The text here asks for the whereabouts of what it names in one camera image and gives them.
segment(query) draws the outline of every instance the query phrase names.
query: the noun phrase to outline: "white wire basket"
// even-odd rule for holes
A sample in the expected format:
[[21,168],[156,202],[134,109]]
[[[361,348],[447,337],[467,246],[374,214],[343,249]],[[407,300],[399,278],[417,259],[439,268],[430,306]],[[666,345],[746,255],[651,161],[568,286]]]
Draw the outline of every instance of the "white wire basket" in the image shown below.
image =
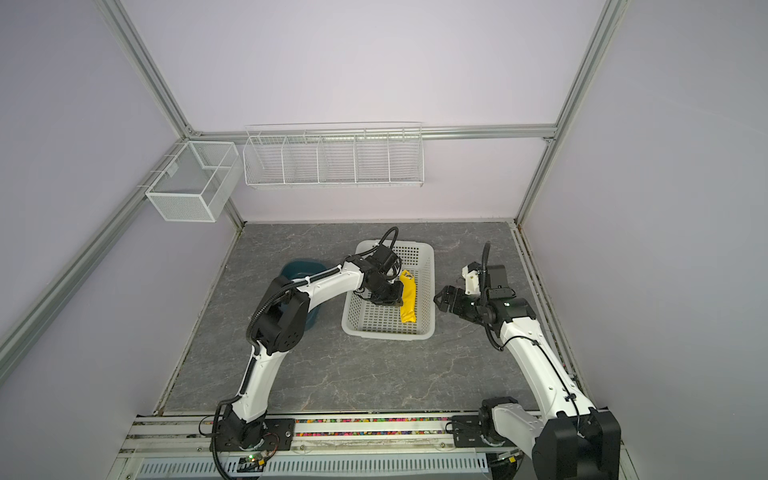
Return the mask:
[[258,130],[248,137],[243,165],[246,184],[254,188],[421,186],[422,132],[412,124],[347,131]]
[[[358,243],[355,253],[364,252],[378,240]],[[435,332],[435,251],[427,243],[398,241],[395,253],[402,259],[402,269],[413,274],[416,282],[416,322],[403,323],[400,307],[377,306],[352,292],[346,294],[341,327],[349,335],[384,340],[424,340]]]
[[152,182],[147,197],[167,221],[215,222],[242,175],[234,143],[188,141]]

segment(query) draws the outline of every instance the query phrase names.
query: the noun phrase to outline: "teal plastic container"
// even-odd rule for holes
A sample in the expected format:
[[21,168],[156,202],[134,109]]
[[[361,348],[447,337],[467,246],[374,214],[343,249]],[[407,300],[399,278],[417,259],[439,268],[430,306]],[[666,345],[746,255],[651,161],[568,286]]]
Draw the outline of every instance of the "teal plastic container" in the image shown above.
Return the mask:
[[[305,276],[317,275],[328,270],[328,267],[323,265],[318,260],[311,258],[297,258],[286,263],[283,269],[280,271],[280,275],[286,277],[288,280],[295,280],[297,278],[304,278]],[[320,312],[320,305],[311,309],[306,314],[306,322],[304,323],[304,331],[311,329],[315,326],[315,320],[317,314]]]

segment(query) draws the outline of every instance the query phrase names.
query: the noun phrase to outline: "gray countertop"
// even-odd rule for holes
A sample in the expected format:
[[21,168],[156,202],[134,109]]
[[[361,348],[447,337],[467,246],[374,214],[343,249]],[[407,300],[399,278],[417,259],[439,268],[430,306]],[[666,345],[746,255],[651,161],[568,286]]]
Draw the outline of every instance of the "gray countertop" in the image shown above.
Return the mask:
[[[231,397],[245,370],[249,318],[271,280],[296,258],[327,266],[378,239],[390,224],[246,225],[192,341],[165,412],[213,411]],[[401,223],[398,240],[435,250],[435,291],[463,286],[461,268],[480,261],[486,240],[490,264],[504,264],[509,285],[533,304],[506,223]],[[351,410],[476,410],[483,399],[515,397],[537,409],[508,352],[493,350],[480,326],[437,311],[435,334],[422,341],[365,339],[344,333],[345,295],[325,302],[316,325],[283,361],[270,393],[270,412]]]

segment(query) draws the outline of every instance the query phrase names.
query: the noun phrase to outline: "yellow pouch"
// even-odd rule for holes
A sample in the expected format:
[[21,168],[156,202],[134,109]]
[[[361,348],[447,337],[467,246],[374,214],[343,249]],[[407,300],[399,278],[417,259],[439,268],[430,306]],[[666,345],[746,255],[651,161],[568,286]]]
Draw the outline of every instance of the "yellow pouch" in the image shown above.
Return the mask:
[[416,322],[416,281],[408,270],[400,273],[402,282],[402,306],[400,307],[400,321],[403,323]]

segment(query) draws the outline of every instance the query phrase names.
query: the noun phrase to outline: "perforated basket bottom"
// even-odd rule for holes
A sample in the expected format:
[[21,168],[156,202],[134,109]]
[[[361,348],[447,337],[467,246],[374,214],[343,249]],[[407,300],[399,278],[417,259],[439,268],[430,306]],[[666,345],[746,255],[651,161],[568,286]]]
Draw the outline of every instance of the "perforated basket bottom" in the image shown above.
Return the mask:
[[[367,240],[357,246],[357,252],[368,250],[375,243]],[[426,339],[435,332],[435,253],[426,243],[398,242],[395,253],[402,259],[402,268],[413,274],[416,283],[416,322],[403,323],[397,306],[377,306],[347,294],[342,326],[350,335],[378,339]]]

